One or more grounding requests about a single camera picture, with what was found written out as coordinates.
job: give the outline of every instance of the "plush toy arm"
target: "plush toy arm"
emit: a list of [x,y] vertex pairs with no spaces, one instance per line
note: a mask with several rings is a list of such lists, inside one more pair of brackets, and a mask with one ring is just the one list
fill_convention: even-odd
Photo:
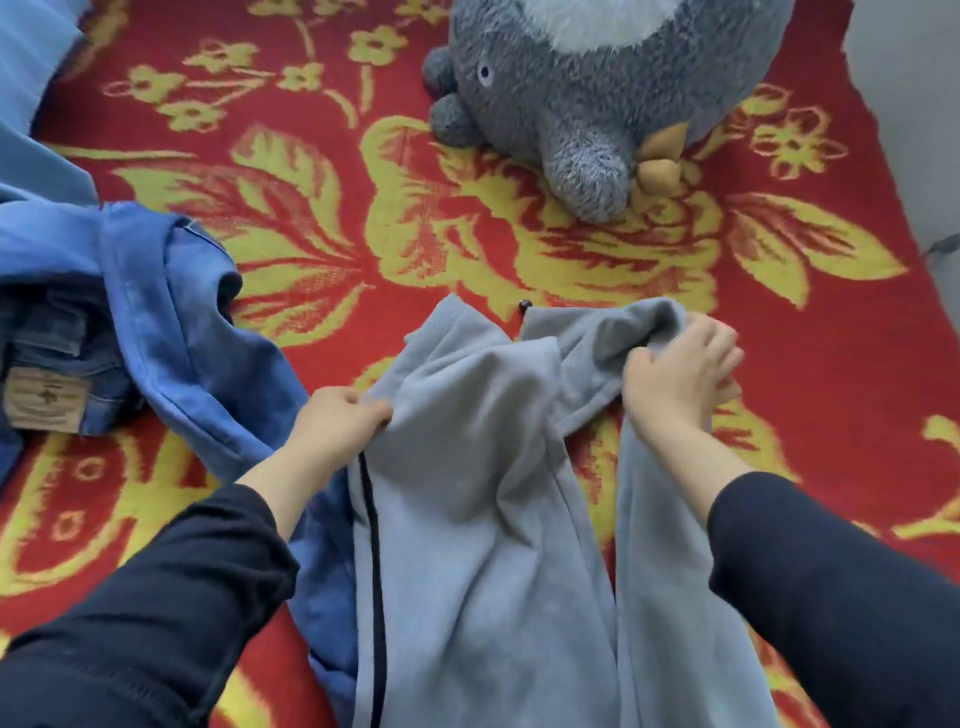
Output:
[[448,93],[431,107],[430,128],[437,141],[448,147],[479,147],[487,143],[467,105],[455,93]]
[[453,74],[453,59],[445,45],[434,48],[423,61],[423,83],[430,95],[439,99],[457,90],[457,78]]
[[547,183],[587,223],[610,222],[626,209],[634,151],[625,132],[601,131],[581,119],[547,118],[540,128]]

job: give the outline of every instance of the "jeans label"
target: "jeans label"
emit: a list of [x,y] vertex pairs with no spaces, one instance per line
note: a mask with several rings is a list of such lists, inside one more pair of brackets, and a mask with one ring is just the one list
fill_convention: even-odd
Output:
[[3,408],[14,429],[79,432],[90,383],[30,367],[12,367],[3,388]]

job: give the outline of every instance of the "black long sleeve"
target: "black long sleeve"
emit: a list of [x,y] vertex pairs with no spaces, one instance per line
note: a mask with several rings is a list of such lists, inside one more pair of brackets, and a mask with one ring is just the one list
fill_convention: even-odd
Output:
[[960,589],[769,473],[708,520],[710,586],[794,670],[832,728],[960,725]]
[[220,489],[63,616],[11,642],[0,660],[0,723],[205,725],[296,574],[262,498],[242,485]]

